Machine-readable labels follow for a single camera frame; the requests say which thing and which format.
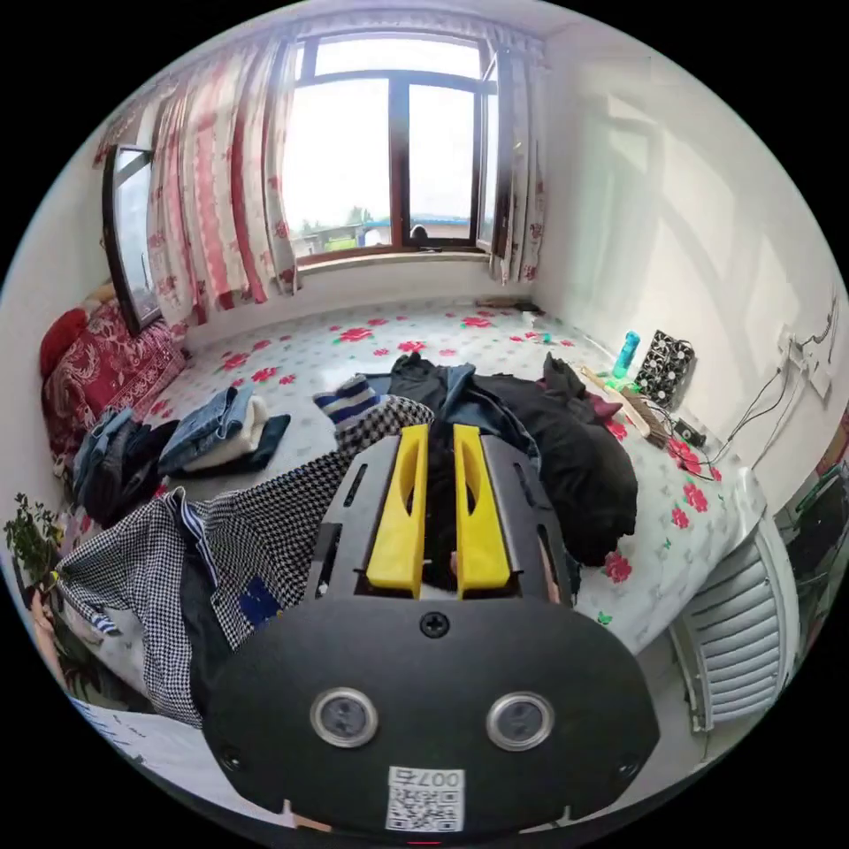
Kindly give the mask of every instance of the houndstooth shirt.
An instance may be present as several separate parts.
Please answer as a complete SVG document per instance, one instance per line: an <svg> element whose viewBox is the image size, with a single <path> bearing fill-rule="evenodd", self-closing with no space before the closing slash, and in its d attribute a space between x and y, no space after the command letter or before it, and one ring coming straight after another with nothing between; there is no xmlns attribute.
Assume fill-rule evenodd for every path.
<svg viewBox="0 0 849 849"><path fill-rule="evenodd" d="M104 608L132 610L144 634L144 683L154 709L199 727L180 606L187 552L180 523L197 540L215 585L213 608L235 649L254 630L240 603L251 581L259 577L281 608L301 601L318 527L354 457L402 427L431 420L423 405L387 396L337 432L336 451L278 478L211 501L189 502L178 488L69 554L58 567L59 590L106 635L119 632Z"/></svg>

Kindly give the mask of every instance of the window frame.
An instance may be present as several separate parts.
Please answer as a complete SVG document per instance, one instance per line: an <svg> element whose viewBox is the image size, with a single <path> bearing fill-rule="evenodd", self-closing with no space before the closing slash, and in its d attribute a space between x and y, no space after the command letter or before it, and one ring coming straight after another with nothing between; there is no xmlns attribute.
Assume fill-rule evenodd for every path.
<svg viewBox="0 0 849 849"><path fill-rule="evenodd" d="M136 159L133 165L125 166L117 171L119 155L124 151L141 153L141 156ZM162 316L162 311L157 307L142 314L133 298L133 290L127 279L126 267L119 245L120 236L118 221L116 220L118 190L126 180L129 180L130 177L152 162L153 150L151 148L140 147L135 144L113 144L109 148L103 163L103 246L106 249L106 262L109 265L109 273L115 287L115 296L118 298L127 330L132 336L138 336L146 327L153 324Z"/></svg>
<svg viewBox="0 0 849 849"><path fill-rule="evenodd" d="M463 77L458 74L441 73L434 71L402 71L395 69L376 69L368 71L341 71L334 73L316 74L316 60L318 47L322 41L355 40L357 38L369 37L395 37L395 38L427 38L443 42L461 42L464 44L477 44L480 59L480 76L476 79ZM495 56L485 40L454 37L427 29L404 29L403 31L387 32L385 29L359 29L351 32L334 33L331 35L314 35L303 40L303 56L301 62L301 73L295 81L295 88L307 88L309 86L323 85L326 83L341 82L344 80L388 80L388 123L389 123L389 220L390 220L390 244L375 245L363 248L348 248L344 250L326 251L321 254L310 254L297 258L299 266L313 265L330 262L334 259L347 259L355 256L372 256L379 254L417 253L432 250L450 249L455 251L483 254L488 252L488 243L481 242L478 238L478 221L480 204L482 200L481 180L484 175L484 134L483 127L486 121L486 95L492 93L494 84L487 82L486 72L493 66ZM429 238L426 245L414 244L410 235L410 212L409 212L409 87L430 86L436 88L453 88L462 91L470 91L474 95L473 104L473 132L472 132L472 180L470 193L470 227L469 237L460 239L451 238ZM499 92L499 111L501 115L501 90ZM499 151L502 150L501 138L499 139ZM504 200L496 195L497 200ZM493 238L496 245L501 244L503 251L504 236L501 241Z"/></svg>
<svg viewBox="0 0 849 849"><path fill-rule="evenodd" d="M481 75L486 81L494 70L498 70L496 91L498 94L498 163L495 172L495 203L493 238L486 241L479 238L476 232L476 245L487 254L495 254L503 259L507 253L507 231L509 229L511 183L513 180L513 72L510 68L509 50L497 50L490 59L489 65ZM485 98L481 98L481 150L480 150L480 186L486 180L487 166L487 129L488 109ZM478 203L486 202L486 193L481 189L478 193ZM483 209L478 210L478 221L483 217Z"/></svg>

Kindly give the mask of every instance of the blue bottle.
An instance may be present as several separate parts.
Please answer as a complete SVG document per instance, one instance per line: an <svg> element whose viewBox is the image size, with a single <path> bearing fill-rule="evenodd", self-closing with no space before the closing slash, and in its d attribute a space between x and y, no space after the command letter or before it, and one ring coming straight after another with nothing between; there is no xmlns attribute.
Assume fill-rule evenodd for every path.
<svg viewBox="0 0 849 849"><path fill-rule="evenodd" d="M613 376L615 378L623 378L631 366L631 361L634 354L637 352L639 344L639 335L632 330L625 334L625 344L622 345L622 350L619 352L619 357L616 359L616 365L613 367Z"/></svg>

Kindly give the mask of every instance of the printed number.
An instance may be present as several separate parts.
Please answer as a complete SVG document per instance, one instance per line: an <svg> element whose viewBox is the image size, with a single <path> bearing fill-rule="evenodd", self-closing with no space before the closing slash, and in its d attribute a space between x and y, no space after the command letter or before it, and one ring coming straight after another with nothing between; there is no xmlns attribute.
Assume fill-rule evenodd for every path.
<svg viewBox="0 0 849 849"><path fill-rule="evenodd" d="M423 772L418 779L419 787L456 787L460 777L455 772Z"/></svg>

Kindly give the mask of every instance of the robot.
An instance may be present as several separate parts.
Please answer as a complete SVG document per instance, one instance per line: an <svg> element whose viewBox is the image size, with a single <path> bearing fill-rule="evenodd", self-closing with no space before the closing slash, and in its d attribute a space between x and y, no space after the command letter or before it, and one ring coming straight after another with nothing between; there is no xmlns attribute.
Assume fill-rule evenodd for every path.
<svg viewBox="0 0 849 849"><path fill-rule="evenodd" d="M427 425L362 452L305 598L220 673L203 734L233 788L376 842L496 838L612 804L659 739L636 659L572 608L528 458L454 426L456 594L422 593Z"/></svg>

